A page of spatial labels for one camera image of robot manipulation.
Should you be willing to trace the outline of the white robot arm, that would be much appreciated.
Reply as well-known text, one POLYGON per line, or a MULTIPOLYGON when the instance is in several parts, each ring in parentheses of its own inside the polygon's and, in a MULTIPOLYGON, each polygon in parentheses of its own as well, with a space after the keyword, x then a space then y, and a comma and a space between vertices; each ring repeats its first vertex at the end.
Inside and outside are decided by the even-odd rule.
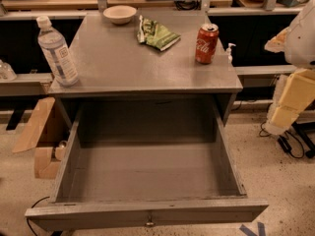
POLYGON ((289 76, 280 76, 267 114, 267 132, 281 135, 315 100, 315 0, 310 0, 264 48, 283 52, 285 61, 296 67, 289 76))

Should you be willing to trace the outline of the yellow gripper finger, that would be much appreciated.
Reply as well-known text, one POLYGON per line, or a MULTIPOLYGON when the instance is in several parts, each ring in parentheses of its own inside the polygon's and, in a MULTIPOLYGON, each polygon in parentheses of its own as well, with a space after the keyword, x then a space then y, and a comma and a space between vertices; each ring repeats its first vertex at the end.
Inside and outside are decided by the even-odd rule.
POLYGON ((289 76, 280 75, 267 114, 267 132, 272 135, 283 134, 314 100, 314 70, 297 69, 289 76))

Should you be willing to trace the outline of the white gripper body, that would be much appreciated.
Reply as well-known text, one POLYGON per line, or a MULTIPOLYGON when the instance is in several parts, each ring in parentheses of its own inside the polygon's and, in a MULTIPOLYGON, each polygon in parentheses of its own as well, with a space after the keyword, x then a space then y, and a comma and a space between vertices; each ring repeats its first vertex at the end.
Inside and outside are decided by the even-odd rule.
POLYGON ((287 31, 288 28, 281 30, 276 36, 267 41, 264 48, 274 53, 284 52, 287 31))

